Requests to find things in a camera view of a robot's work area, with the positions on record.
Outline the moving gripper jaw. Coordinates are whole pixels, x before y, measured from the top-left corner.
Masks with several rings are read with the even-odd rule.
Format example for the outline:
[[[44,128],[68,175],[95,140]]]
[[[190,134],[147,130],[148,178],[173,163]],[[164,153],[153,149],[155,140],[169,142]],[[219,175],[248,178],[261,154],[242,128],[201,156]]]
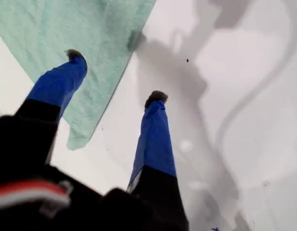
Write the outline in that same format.
[[[0,116],[0,169],[48,162],[60,119],[88,65],[73,49],[68,62],[39,77],[14,115]]]

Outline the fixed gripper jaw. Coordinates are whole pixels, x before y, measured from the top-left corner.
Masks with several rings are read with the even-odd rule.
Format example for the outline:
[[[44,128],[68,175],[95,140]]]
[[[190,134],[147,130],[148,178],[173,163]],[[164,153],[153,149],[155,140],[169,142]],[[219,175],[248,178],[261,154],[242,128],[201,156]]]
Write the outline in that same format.
[[[155,90],[144,104],[127,191],[152,210],[155,230],[187,231],[189,222],[176,174],[165,108],[167,99],[164,92]]]

